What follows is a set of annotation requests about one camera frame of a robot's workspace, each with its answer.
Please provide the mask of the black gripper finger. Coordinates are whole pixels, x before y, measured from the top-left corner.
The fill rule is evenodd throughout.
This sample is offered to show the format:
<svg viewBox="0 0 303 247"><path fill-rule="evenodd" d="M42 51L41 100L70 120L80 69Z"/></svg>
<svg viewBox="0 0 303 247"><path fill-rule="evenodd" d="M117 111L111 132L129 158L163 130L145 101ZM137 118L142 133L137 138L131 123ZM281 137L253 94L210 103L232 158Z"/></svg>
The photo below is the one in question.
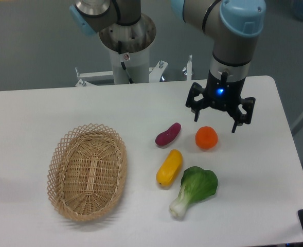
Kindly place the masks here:
<svg viewBox="0 0 303 247"><path fill-rule="evenodd" d="M239 99L239 104L234 111L234 125L231 130L232 133L235 133L238 126L242 126L244 124L249 125L251 123L255 102L256 98L254 97Z"/></svg>
<svg viewBox="0 0 303 247"><path fill-rule="evenodd" d="M204 98L205 89L198 83L194 82L189 89L185 106L191 109L194 114L194 122L199 119L200 111L207 108Z"/></svg>

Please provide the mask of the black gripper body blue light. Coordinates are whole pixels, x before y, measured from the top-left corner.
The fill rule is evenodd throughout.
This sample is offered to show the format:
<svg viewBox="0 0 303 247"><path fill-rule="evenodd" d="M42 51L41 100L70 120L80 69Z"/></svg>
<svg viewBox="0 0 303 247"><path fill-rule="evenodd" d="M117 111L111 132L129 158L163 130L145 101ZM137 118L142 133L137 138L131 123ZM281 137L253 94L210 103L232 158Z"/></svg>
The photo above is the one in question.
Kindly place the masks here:
<svg viewBox="0 0 303 247"><path fill-rule="evenodd" d="M208 72L203 95L207 108L234 113L239 104L246 78L233 82L227 82L228 76L225 76L224 79L225 82L222 82L221 79L216 78L211 72Z"/></svg>

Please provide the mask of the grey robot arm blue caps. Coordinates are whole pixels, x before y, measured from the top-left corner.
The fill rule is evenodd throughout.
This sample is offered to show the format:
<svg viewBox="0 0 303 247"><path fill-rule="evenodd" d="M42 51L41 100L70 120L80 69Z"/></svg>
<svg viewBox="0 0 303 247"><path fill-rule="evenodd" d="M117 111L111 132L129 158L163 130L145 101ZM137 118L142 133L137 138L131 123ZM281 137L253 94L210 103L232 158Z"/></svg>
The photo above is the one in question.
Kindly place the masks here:
<svg viewBox="0 0 303 247"><path fill-rule="evenodd" d="M265 1L172 1L172 11L214 41L206 86L193 83L186 106L227 112L234 126L249 124L255 99L241 92L263 30ZM154 22L140 1L75 1L70 13L85 34L98 34L112 56L116 84L149 82Z"/></svg>

